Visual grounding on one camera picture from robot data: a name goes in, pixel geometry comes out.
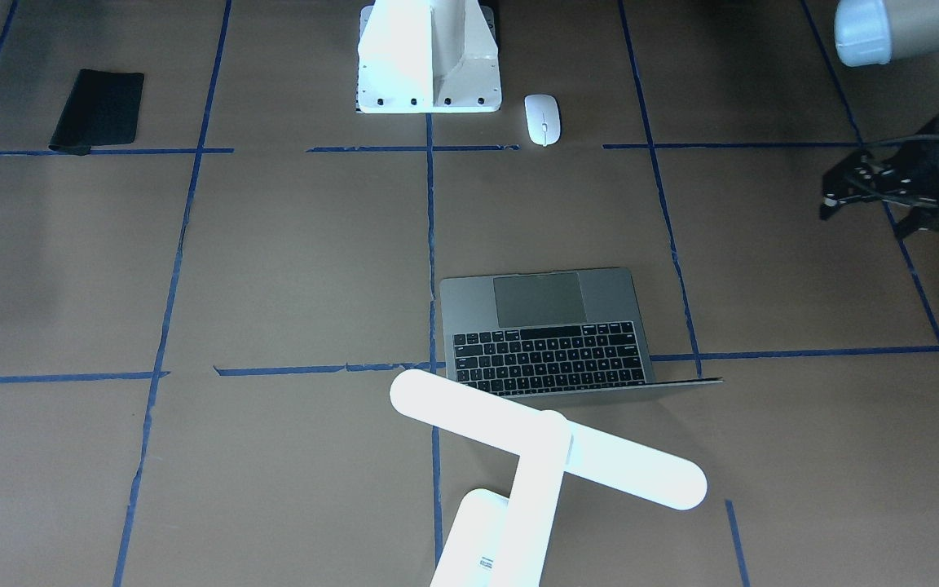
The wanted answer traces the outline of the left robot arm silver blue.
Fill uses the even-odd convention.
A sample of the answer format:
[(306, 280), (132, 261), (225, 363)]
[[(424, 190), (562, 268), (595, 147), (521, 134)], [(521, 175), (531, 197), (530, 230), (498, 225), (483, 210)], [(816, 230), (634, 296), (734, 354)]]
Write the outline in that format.
[[(837, 55), (849, 67), (889, 64), (939, 51), (939, 1), (842, 1), (835, 12)], [(820, 219), (846, 205), (889, 203), (908, 214), (897, 239), (939, 233), (939, 113), (910, 136), (869, 142), (825, 172)]]

